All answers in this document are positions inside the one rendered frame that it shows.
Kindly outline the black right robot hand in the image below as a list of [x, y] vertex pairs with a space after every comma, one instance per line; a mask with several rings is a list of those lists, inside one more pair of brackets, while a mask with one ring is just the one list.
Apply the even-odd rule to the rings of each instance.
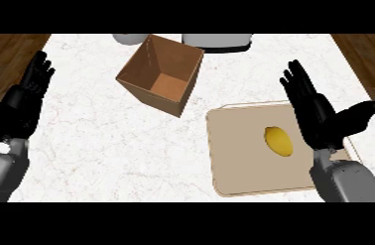
[[305, 144], [313, 150], [341, 150], [342, 139], [367, 128], [375, 115], [375, 101], [361, 101], [336, 112], [324, 95], [316, 91], [298, 60], [288, 63], [280, 85], [292, 105]]

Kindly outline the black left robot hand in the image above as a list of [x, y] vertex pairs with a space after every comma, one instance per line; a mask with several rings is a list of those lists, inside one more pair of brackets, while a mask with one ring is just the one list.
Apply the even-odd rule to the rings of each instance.
[[28, 139], [34, 134], [54, 71], [47, 53], [37, 51], [20, 82], [10, 86], [0, 100], [0, 142]]

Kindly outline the yellow lemon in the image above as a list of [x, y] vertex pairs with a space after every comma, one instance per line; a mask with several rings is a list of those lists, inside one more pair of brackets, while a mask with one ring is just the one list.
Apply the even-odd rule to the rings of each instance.
[[292, 154], [292, 143], [285, 130], [280, 127], [267, 127], [264, 139], [271, 151], [282, 157]]

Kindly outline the beige tray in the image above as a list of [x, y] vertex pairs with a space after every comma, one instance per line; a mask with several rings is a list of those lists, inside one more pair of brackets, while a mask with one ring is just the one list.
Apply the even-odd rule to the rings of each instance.
[[[280, 156], [270, 149], [268, 127], [285, 130], [292, 153]], [[212, 185], [218, 195], [313, 189], [308, 170], [313, 151], [305, 145], [288, 102], [229, 104], [206, 113]]]

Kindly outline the brown cardboard box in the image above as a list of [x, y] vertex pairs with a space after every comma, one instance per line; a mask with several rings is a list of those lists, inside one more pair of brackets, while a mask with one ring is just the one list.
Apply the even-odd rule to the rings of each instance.
[[143, 104], [178, 117], [196, 83], [202, 58], [200, 49], [149, 35], [115, 80]]

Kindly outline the small grey round container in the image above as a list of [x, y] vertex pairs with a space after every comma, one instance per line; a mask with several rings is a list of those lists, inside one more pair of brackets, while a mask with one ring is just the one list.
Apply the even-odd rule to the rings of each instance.
[[146, 34], [113, 34], [112, 35], [115, 41], [122, 45], [133, 46], [140, 44], [147, 35]]

